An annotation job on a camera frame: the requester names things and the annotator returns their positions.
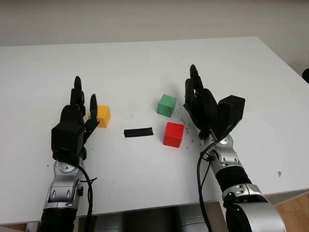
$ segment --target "black rectangular bar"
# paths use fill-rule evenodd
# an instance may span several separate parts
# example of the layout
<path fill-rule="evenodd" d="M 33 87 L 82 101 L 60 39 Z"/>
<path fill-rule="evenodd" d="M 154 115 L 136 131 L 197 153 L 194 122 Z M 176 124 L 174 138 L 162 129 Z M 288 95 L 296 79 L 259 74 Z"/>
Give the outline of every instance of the black rectangular bar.
<path fill-rule="evenodd" d="M 124 130 L 125 137 L 140 137 L 140 136 L 148 136 L 153 135 L 153 128 L 140 128 L 140 129 L 130 129 Z"/>

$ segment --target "red cube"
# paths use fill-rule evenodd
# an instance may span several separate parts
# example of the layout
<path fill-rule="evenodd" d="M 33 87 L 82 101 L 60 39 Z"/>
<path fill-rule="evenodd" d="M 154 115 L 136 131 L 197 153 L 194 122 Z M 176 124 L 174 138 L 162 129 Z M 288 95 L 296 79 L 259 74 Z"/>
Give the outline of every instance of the red cube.
<path fill-rule="evenodd" d="M 165 128 L 164 145 L 180 147 L 183 139 L 183 124 L 168 122 Z"/>

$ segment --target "white wall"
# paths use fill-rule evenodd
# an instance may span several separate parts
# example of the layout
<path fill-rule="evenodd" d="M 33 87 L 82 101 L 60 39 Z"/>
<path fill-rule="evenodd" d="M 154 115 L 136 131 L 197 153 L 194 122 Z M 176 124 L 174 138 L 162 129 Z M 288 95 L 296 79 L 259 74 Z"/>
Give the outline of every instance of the white wall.
<path fill-rule="evenodd" d="M 0 46 L 258 36 L 298 73 L 309 67 L 309 2 L 0 0 Z"/>

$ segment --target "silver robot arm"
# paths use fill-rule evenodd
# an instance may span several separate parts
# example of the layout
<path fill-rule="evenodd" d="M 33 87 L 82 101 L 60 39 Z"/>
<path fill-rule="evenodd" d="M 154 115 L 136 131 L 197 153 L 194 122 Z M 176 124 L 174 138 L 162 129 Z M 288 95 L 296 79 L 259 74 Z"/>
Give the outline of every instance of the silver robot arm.
<path fill-rule="evenodd" d="M 84 122 L 84 92 L 81 79 L 77 76 L 74 88 L 71 89 L 70 104 L 63 108 L 60 122 L 51 131 L 55 177 L 47 192 L 39 232 L 73 231 L 79 198 L 84 190 L 80 184 L 82 176 L 85 176 L 88 183 L 89 207 L 85 231 L 89 231 L 93 180 L 89 179 L 84 170 L 87 157 L 84 144 L 99 124 L 97 113 L 97 99 L 93 94 L 90 99 L 90 118 Z"/>
<path fill-rule="evenodd" d="M 208 146 L 216 141 L 210 133 L 205 140 Z M 226 223 L 230 232 L 285 232 L 279 213 L 251 183 L 237 153 L 233 149 L 232 136 L 227 135 L 211 147 L 211 168 L 222 190 L 226 208 Z"/>
<path fill-rule="evenodd" d="M 204 88 L 194 65 L 185 81 L 185 104 L 192 121 L 200 129 L 199 137 L 206 148 L 197 162 L 199 202 L 205 223 L 211 232 L 204 205 L 200 180 L 200 166 L 204 156 L 220 185 L 226 223 L 230 232 L 284 232 L 285 225 L 274 207 L 263 196 L 257 185 L 248 178 L 229 133 L 241 121 L 245 99 L 230 95 L 218 103 L 211 91 Z"/>

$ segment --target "cable connector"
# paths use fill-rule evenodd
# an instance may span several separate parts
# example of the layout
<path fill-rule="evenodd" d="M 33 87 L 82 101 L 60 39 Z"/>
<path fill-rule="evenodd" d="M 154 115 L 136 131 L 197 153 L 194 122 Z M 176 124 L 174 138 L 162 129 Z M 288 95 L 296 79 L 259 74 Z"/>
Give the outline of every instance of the cable connector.
<path fill-rule="evenodd" d="M 208 156 L 208 157 L 206 158 L 206 161 L 207 161 L 207 162 L 212 162 L 212 161 L 215 161 L 215 158 L 214 158 L 213 156 Z"/>

